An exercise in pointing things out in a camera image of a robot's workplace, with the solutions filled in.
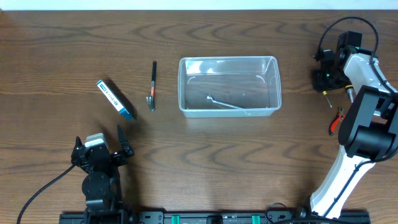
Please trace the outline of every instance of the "wood grain surface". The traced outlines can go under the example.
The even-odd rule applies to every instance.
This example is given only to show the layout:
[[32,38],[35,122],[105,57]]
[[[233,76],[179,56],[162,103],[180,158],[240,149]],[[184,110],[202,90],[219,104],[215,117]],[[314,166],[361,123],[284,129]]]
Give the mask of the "wood grain surface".
[[[26,201],[70,166],[75,137],[103,132],[119,150],[120,124],[135,149],[120,168],[124,199],[135,208],[263,210],[300,205],[325,178],[338,153],[328,126],[336,114],[312,90],[312,55],[324,30],[345,16],[369,19],[379,31],[380,67],[397,86],[397,11],[79,11],[3,12],[0,21],[0,222],[15,223]],[[337,25],[325,48],[358,21]],[[183,57],[273,55],[282,107],[268,118],[186,119],[178,108]],[[157,64],[156,111],[149,95]],[[109,78],[138,113],[126,121],[95,83]],[[349,106],[342,91],[335,107]],[[23,223],[58,223],[85,209],[74,168],[40,194]],[[346,208],[365,208],[373,223],[397,223],[397,158],[376,165]]]

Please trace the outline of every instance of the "black handle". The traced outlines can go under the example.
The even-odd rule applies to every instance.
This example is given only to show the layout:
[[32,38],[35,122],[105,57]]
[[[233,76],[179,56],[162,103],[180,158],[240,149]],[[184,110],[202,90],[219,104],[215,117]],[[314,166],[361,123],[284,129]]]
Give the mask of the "black handle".
[[156,61],[154,61],[152,64],[152,81],[155,81],[156,79],[156,64],[157,64]]

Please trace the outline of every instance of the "white plastic container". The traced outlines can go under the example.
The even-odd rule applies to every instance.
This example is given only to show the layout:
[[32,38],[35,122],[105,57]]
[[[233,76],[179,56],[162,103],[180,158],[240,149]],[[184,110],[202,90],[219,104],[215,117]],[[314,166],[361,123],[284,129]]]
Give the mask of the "white plastic container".
[[[206,99],[242,107],[233,109]],[[178,103],[187,118],[270,116],[282,106],[273,56],[183,58]]]

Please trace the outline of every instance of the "screwdriver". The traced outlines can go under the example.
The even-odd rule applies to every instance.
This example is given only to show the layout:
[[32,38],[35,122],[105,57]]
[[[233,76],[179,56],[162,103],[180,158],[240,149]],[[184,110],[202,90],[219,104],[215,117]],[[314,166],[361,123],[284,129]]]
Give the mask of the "screwdriver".
[[326,96],[328,93],[326,91],[323,91],[322,93],[323,93],[323,96],[325,96],[326,100],[328,101],[330,108],[332,108],[332,105],[331,105],[328,97]]

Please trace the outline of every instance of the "wooden table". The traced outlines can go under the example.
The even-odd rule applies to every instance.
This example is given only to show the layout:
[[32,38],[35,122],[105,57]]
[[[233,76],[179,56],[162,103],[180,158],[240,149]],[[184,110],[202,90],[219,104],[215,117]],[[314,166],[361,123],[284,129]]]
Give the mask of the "wooden table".
[[[0,222],[14,223],[26,201],[70,166],[75,137],[103,132],[119,150],[120,124],[136,155],[120,168],[124,199],[136,208],[263,210],[300,205],[316,190],[338,152],[327,129],[336,114],[312,90],[312,59],[332,22],[348,15],[378,29],[380,66],[397,86],[396,11],[81,11],[3,12],[0,23]],[[325,38],[335,49],[348,21]],[[183,57],[273,55],[282,107],[268,118],[186,119],[178,108]],[[158,61],[156,111],[148,109],[152,61]],[[136,107],[120,116],[95,83],[110,78]],[[335,107],[349,106],[343,91]],[[23,223],[57,223],[85,209],[79,168],[45,190]],[[397,158],[360,181],[346,208],[365,208],[374,223],[398,219]]]

